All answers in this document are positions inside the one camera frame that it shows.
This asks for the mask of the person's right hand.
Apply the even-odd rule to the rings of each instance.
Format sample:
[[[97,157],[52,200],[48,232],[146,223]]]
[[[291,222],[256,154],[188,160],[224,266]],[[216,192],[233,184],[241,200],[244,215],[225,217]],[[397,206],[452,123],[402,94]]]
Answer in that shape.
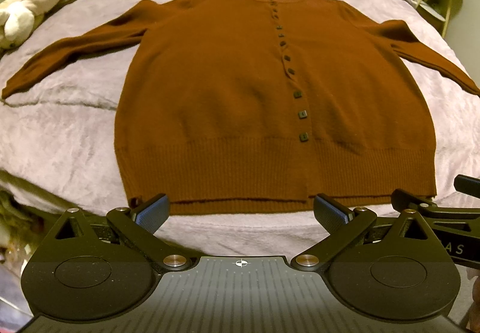
[[[480,332],[480,273],[479,270],[467,269],[467,279],[474,280],[472,288],[473,303],[469,308],[468,328]]]

